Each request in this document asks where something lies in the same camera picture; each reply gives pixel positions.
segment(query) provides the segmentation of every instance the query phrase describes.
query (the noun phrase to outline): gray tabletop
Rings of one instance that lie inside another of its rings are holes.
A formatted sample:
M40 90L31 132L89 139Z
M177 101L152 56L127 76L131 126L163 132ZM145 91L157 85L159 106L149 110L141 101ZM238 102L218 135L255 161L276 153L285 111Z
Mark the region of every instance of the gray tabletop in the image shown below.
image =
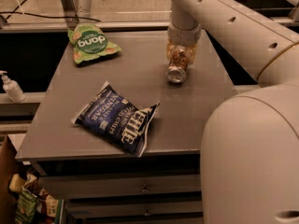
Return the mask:
M200 152L208 117L220 103L236 94L205 31L194 64L181 85L169 83L165 76L166 31L106 33L106 36L120 45L122 52L84 67L75 65L72 45L68 45L17 160L130 157L121 147L71 123L105 81L138 108L160 101L143 156Z

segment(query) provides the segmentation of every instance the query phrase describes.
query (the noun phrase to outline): pump dispenser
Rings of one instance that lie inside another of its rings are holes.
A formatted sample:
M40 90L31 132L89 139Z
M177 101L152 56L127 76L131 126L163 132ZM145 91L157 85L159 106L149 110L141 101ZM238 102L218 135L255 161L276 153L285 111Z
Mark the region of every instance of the pump dispenser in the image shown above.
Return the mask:
M7 93L8 97L13 103L19 103L25 99L25 94L21 90L19 84L10 79L7 75L5 75L6 71L0 71L0 75L3 81L3 90Z

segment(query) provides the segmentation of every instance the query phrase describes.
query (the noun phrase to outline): desk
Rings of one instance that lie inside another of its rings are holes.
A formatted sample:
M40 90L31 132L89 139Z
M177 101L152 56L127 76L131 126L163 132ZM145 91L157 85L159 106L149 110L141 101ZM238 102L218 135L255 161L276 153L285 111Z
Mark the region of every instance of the desk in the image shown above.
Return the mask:
M84 67L76 67L68 45L17 160L30 161L43 176L42 185L67 200L74 217L100 217L99 223L106 223L109 217L200 213L202 133L213 110L236 94L221 60L203 31L186 81L172 84L165 76L166 31L106 36L122 52ZM138 108L160 101L141 158L70 121L105 81ZM152 223L170 223L159 221Z

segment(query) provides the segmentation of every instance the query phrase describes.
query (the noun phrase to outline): drawer knob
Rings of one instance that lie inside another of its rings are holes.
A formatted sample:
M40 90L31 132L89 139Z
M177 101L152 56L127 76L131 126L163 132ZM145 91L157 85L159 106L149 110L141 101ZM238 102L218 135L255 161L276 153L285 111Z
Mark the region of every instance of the drawer knob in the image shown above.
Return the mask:
M144 217L149 217L151 215L151 213L149 212L149 210L146 210L146 212L143 214Z
M143 186L143 189L141 190L142 194L148 194L150 192L150 190L148 189L147 185Z

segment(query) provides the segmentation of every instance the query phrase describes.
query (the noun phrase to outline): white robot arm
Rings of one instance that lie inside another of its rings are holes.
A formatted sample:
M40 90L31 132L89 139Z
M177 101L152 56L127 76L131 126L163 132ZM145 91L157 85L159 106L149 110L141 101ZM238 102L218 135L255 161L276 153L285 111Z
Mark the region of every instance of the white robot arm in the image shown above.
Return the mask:
M261 87L221 104L201 142L206 224L299 223L299 34L234 0L172 0L169 39L202 26Z

